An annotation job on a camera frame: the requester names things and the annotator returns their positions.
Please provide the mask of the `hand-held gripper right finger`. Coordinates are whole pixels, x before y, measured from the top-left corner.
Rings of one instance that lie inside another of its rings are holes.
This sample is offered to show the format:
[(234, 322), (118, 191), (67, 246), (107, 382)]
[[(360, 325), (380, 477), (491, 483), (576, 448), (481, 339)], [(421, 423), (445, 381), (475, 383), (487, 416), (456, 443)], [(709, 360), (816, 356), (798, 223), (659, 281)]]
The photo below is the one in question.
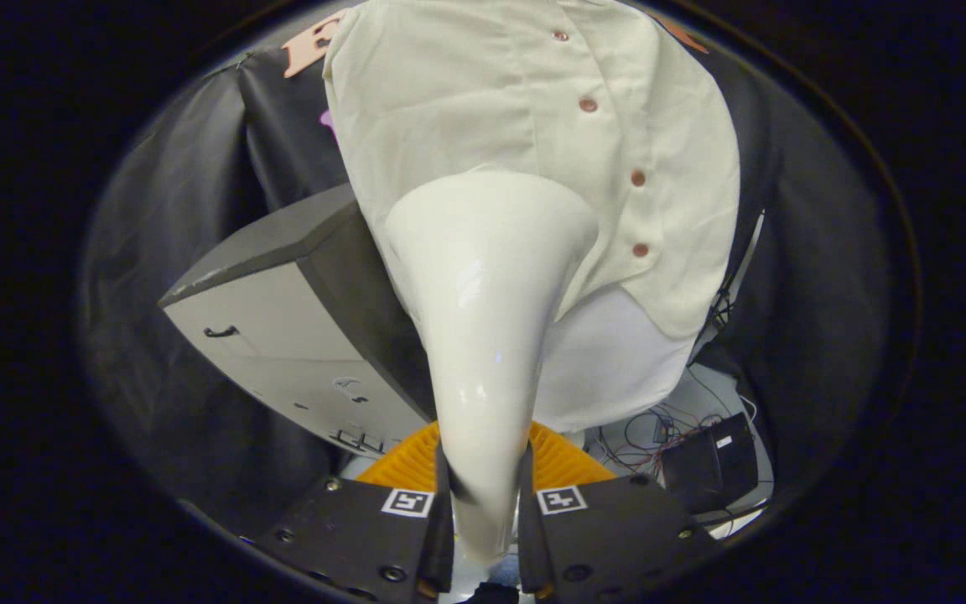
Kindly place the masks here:
[(537, 599), (652, 599), (718, 540), (643, 474), (617, 476), (533, 422), (520, 465), (520, 582)]

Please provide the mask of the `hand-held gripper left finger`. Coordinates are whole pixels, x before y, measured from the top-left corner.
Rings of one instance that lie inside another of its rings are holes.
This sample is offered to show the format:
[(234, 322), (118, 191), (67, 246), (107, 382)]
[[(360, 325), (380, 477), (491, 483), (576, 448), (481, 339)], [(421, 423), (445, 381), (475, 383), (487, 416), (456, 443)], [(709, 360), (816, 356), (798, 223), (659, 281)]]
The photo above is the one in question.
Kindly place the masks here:
[(252, 542), (352, 601), (437, 601), (454, 570), (439, 425), (410, 435), (359, 478), (322, 479)]

